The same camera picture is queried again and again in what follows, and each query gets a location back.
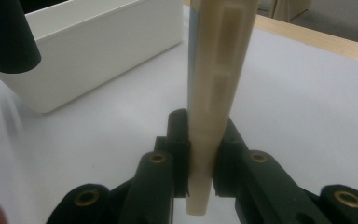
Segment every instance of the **black cylindrical object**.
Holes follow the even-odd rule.
[[[19,0],[0,0],[0,72],[27,72],[40,60]]]

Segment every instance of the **table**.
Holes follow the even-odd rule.
[[[134,175],[186,107],[184,41],[56,111],[36,114],[0,82],[0,204],[10,223],[45,223],[86,183],[108,188]],[[231,117],[251,149],[276,158],[314,193],[358,189],[358,61],[255,28]],[[205,217],[175,200],[173,223],[239,223],[233,199],[211,195]]]

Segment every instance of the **wood trim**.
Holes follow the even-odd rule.
[[[184,4],[189,6],[190,0],[184,0]],[[355,41],[258,15],[255,19],[255,28],[358,61],[358,42]]]

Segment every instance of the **floor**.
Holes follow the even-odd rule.
[[[270,2],[261,0],[258,14],[267,16]],[[312,0],[308,11],[289,22],[358,42],[358,0]]]

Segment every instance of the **white tabletop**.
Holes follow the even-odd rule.
[[[0,81],[0,204],[10,223],[45,223],[75,187],[112,189],[186,107],[184,42],[54,112],[30,110]],[[358,62],[255,29],[231,117],[251,149],[270,153],[314,193],[358,189]],[[173,223],[239,223],[232,199],[205,217],[176,200]]]

